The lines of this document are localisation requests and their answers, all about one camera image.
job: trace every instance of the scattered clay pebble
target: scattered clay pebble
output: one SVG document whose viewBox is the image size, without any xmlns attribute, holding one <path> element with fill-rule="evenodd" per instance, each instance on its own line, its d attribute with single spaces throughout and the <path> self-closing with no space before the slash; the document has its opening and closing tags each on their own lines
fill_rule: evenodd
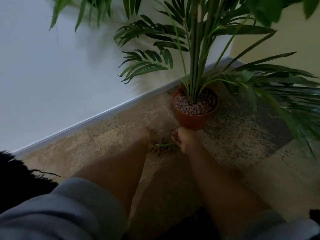
<svg viewBox="0 0 320 240">
<path fill-rule="evenodd" d="M 209 89 L 205 89 L 199 96 L 197 103 L 189 104 L 185 94 L 178 96 L 174 102 L 175 107 L 186 115 L 203 115 L 216 107 L 216 101 Z"/>
</svg>

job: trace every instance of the skirting board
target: skirting board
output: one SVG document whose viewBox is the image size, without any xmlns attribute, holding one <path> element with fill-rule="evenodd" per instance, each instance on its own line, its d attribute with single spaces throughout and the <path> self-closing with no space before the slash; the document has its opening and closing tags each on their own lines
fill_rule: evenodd
<svg viewBox="0 0 320 240">
<path fill-rule="evenodd" d="M 227 56 L 223 59 L 221 59 L 221 61 L 219 62 L 219 65 L 218 67 L 221 68 L 221 67 L 225 67 L 227 64 L 230 63 L 230 61 L 232 60 L 233 58 L 230 57 L 230 56 Z M 212 70 L 214 68 L 214 65 L 215 63 L 212 63 L 210 65 L 207 65 L 204 69 L 205 72 L 208 72 L 210 70 Z M 233 63 L 232 67 L 233 68 L 236 68 L 238 66 L 241 66 L 243 65 L 243 63 L 241 61 L 236 61 L 235 63 Z M 138 104 L 139 102 L 141 101 L 144 101 L 144 100 L 148 100 L 154 96 L 157 96 L 165 91 L 167 91 L 168 89 L 170 88 L 174 88 L 175 86 L 179 85 L 180 84 L 180 80 L 177 79 L 169 84 L 166 84 L 164 86 L 162 86 L 161 88 L 158 88 L 158 89 L 155 89 L 151 92 L 148 92 L 146 94 L 143 94 L 135 99 L 132 99 L 126 103 L 123 103 L 123 104 L 120 104 L 114 108 L 111 108 L 105 112 L 102 112 L 96 116 L 93 116 L 87 120 L 84 120 L 78 124 L 75 124 L 73 126 L 70 126 L 69 128 L 66 128 L 64 130 L 61 130 L 55 134 L 52 134 L 50 135 L 49 137 L 46 137 L 42 140 L 39 140 L 35 143 L 32 143 L 22 149 L 19 149 L 15 152 L 12 152 L 16 155 L 16 157 L 20 160 L 23 160 L 23 158 L 30 154 L 31 152 L 34 152 L 34 151 L 37 151 L 39 149 L 42 149 L 42 148 L 45 148 L 46 146 L 50 145 L 50 144 L 53 144 L 55 142 L 57 142 L 58 140 L 64 138 L 64 137 L 68 137 L 68 136 L 71 136 L 75 133 L 78 133 L 80 131 L 82 131 L 83 129 L 89 127 L 89 126 L 92 126 L 102 120 L 107 120 L 107 119 L 110 119 L 111 117 L 115 116 L 116 114 L 118 114 L 119 112 L 122 112 L 136 104 Z"/>
</svg>

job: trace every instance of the floor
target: floor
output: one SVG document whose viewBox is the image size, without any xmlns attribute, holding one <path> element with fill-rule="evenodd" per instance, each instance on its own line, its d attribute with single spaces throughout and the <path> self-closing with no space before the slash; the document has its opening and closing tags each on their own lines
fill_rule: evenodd
<svg viewBox="0 0 320 240">
<path fill-rule="evenodd" d="M 287 220 L 320 209 L 320 165 L 304 157 L 286 125 L 263 102 L 252 113 L 222 83 L 212 88 L 220 104 L 197 136 L 214 158 Z M 132 132 L 143 125 L 156 130 L 157 141 L 169 141 L 178 126 L 170 104 L 173 91 L 31 153 L 24 162 L 31 169 L 63 176 L 53 177 L 61 182 L 94 158 L 125 148 Z M 168 155 L 149 153 L 132 203 L 128 234 L 132 239 L 154 239 L 201 206 L 186 156 L 178 148 Z"/>
</svg>

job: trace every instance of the orange plant pot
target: orange plant pot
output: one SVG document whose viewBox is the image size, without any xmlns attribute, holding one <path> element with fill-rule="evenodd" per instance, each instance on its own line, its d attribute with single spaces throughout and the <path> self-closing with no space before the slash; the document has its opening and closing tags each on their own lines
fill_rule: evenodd
<svg viewBox="0 0 320 240">
<path fill-rule="evenodd" d="M 217 94 L 211 88 L 207 88 L 207 89 L 209 89 L 210 93 L 212 93 L 212 95 L 214 96 L 214 99 L 216 101 L 216 106 L 209 113 L 202 114 L 202 115 L 190 115 L 190 114 L 182 113 L 174 105 L 175 100 L 177 99 L 177 97 L 179 95 L 181 95 L 185 91 L 185 88 L 180 87 L 172 94 L 172 105 L 173 105 L 173 109 L 175 111 L 176 118 L 177 118 L 180 126 L 183 126 L 187 129 L 190 129 L 193 131 L 201 130 L 206 126 L 209 118 L 212 116 L 212 114 L 217 109 L 218 104 L 219 104 L 219 99 L 218 99 Z"/>
</svg>

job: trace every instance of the wall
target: wall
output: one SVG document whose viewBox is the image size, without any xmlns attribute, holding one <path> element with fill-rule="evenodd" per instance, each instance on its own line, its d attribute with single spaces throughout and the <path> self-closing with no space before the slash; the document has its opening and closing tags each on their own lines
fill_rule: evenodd
<svg viewBox="0 0 320 240">
<path fill-rule="evenodd" d="M 141 13 L 163 22 L 152 8 L 156 3 L 142 3 Z M 112 18 L 99 29 L 84 22 L 76 33 L 78 10 L 72 7 L 48 32 L 52 7 L 51 0 L 0 0 L 0 150 L 24 148 L 183 75 L 174 52 L 173 70 L 120 82 L 123 54 L 113 36 L 128 22 L 122 0 L 113 0 Z M 207 64 L 218 59 L 228 38 L 217 39 Z M 139 38 L 123 50 L 147 47 L 152 43 Z M 189 54 L 185 57 L 188 71 Z"/>
<path fill-rule="evenodd" d="M 281 53 L 297 51 L 296 54 L 269 61 L 269 64 L 302 69 L 320 77 L 320 8 L 306 21 L 302 4 L 294 4 L 283 10 L 281 20 L 272 28 L 277 33 L 260 44 L 240 60 L 248 63 Z M 247 47 L 261 39 L 261 35 L 238 35 L 235 37 L 230 56 L 236 57 Z"/>
</svg>

